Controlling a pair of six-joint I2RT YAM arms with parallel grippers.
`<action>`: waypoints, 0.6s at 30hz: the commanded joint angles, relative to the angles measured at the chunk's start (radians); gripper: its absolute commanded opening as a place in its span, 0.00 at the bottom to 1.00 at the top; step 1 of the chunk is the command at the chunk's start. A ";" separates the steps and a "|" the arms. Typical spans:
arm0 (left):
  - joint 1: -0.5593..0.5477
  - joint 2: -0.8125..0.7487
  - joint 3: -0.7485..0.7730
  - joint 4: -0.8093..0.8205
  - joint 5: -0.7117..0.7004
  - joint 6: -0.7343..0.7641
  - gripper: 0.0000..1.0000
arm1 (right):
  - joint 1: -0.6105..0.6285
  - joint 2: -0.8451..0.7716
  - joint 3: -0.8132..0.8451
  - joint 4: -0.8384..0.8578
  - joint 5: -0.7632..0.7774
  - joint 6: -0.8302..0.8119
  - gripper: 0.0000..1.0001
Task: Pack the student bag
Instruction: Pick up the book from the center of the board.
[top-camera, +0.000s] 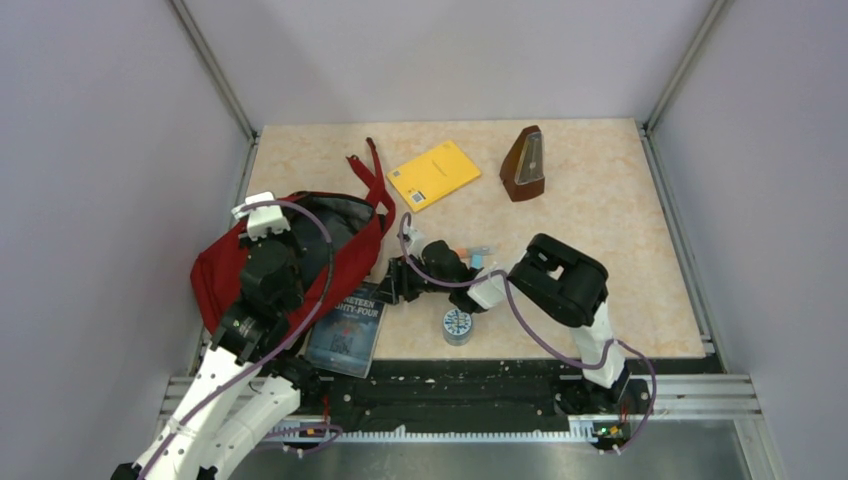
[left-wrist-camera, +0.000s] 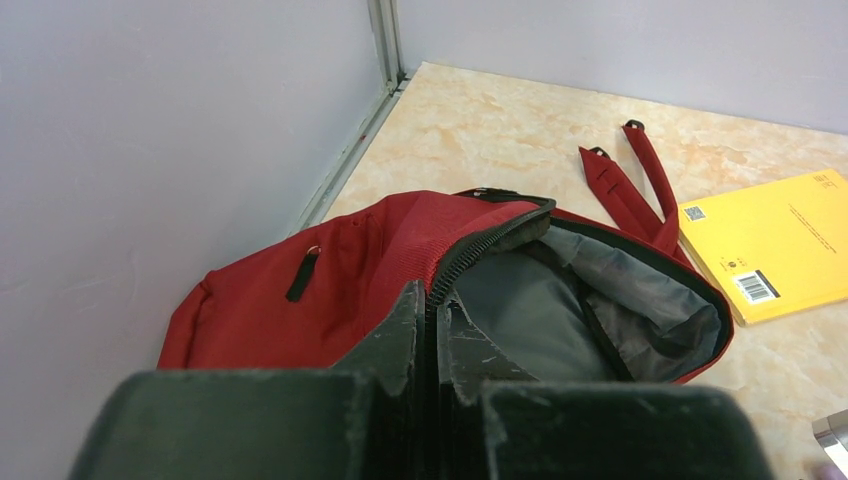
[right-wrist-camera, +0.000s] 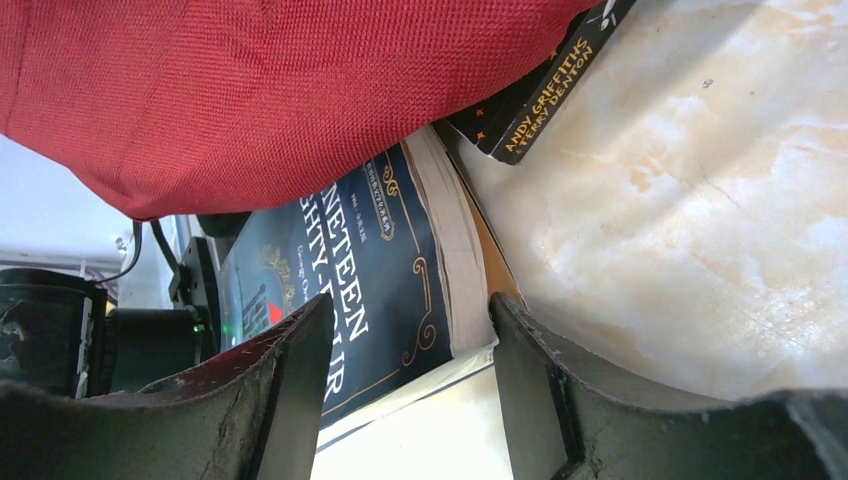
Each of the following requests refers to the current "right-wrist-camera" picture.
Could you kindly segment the Nineteen Eighty-Four dark book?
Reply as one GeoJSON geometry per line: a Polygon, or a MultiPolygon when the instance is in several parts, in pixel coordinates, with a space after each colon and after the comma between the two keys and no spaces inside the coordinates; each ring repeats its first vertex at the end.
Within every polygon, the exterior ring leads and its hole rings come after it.
{"type": "Polygon", "coordinates": [[[331,296],[319,449],[488,368],[489,299],[515,289],[429,126],[318,194],[252,213],[218,281],[226,348],[331,296]]]}

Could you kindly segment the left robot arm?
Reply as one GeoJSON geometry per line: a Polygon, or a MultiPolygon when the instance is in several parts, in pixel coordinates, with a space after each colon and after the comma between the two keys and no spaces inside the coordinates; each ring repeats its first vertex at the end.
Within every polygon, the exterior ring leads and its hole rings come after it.
{"type": "Polygon", "coordinates": [[[1,273],[1,377],[81,399],[138,390],[218,354],[221,320],[208,243],[191,239],[171,308],[107,307],[91,280],[35,268],[1,273]]]}

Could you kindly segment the red student backpack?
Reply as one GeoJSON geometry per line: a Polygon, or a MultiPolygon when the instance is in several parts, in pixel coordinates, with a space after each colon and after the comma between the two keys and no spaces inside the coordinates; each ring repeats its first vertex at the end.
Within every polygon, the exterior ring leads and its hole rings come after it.
{"type": "Polygon", "coordinates": [[[530,72],[586,1],[5,1],[1,132],[127,216],[283,205],[530,72]]]}

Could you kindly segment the colourful treehouse storey book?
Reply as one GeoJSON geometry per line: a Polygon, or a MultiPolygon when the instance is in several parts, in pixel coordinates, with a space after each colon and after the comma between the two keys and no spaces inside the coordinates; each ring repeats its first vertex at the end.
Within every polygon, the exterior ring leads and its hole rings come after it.
{"type": "Polygon", "coordinates": [[[635,3],[600,1],[579,13],[543,63],[447,122],[483,154],[518,164],[635,3]]]}

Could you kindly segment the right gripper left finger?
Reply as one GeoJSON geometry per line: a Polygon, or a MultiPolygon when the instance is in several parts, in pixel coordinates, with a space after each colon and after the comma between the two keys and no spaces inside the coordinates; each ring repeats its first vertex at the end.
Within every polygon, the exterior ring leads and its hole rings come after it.
{"type": "Polygon", "coordinates": [[[331,297],[135,393],[70,400],[1,385],[5,479],[307,479],[332,350],[331,297]]]}

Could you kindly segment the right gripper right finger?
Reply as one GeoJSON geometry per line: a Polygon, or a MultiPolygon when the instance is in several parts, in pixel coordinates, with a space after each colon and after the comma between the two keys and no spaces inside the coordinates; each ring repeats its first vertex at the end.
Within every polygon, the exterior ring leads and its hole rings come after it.
{"type": "Polygon", "coordinates": [[[498,293],[495,373],[517,479],[843,479],[847,393],[722,401],[671,388],[556,334],[498,293]]]}

